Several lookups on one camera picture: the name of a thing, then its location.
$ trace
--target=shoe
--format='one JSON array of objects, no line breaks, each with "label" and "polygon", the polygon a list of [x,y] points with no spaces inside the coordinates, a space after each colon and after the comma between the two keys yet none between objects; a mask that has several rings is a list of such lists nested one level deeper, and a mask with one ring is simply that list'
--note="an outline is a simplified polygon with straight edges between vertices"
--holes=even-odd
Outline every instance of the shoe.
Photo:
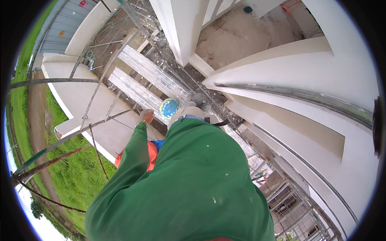
[{"label": "shoe", "polygon": [[212,109],[212,105],[209,104],[208,102],[202,103],[197,107],[200,108],[203,112],[210,112],[210,110]]},{"label": "shoe", "polygon": [[204,102],[204,96],[200,93],[193,95],[193,97],[190,99],[190,101],[193,101],[196,103],[197,106],[201,105]]}]

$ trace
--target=concrete floor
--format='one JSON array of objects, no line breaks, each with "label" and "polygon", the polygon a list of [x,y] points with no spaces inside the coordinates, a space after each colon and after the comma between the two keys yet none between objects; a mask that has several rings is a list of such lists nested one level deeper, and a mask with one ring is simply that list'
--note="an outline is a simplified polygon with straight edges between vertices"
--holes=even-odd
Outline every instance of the concrete floor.
[{"label": "concrete floor", "polygon": [[196,54],[215,70],[252,54],[304,39],[302,30],[280,6],[258,19],[240,5],[203,29]]}]

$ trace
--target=dirt road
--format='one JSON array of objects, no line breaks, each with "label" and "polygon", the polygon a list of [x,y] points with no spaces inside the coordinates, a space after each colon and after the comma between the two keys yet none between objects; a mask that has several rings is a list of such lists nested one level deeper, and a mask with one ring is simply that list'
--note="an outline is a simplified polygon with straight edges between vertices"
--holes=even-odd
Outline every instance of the dirt road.
[{"label": "dirt road", "polygon": [[[41,151],[47,146],[46,138],[44,134],[46,132],[45,121],[46,121],[46,84],[34,84],[28,92],[27,100],[27,119],[29,124],[29,137],[31,142],[32,151],[34,154]],[[37,164],[42,164],[48,161],[46,155],[42,156],[37,160]],[[39,172],[42,177],[44,186],[49,192],[51,198],[60,202],[59,196],[51,184],[51,175],[47,169],[43,169]],[[65,217],[69,222],[73,223],[69,219],[68,215],[62,207],[56,207],[58,211]]]}]

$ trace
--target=gold wristwatch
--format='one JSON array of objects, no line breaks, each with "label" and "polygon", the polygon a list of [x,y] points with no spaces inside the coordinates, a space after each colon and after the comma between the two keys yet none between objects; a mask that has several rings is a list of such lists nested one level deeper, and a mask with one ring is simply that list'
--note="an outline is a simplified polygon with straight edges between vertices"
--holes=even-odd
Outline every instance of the gold wristwatch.
[{"label": "gold wristwatch", "polygon": [[147,123],[146,120],[141,120],[141,121],[139,121],[139,122],[145,122],[145,123],[146,123],[146,126],[148,125],[148,123]]}]

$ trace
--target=green long-sleeve shirt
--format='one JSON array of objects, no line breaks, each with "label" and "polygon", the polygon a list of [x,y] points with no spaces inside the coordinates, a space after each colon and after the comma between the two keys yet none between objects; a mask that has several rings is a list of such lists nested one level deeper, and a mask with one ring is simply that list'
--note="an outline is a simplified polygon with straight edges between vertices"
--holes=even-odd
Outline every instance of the green long-sleeve shirt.
[{"label": "green long-sleeve shirt", "polygon": [[154,169],[140,122],[117,172],[85,217],[89,240],[273,241],[272,217],[235,140],[209,123],[182,118],[169,129]]}]

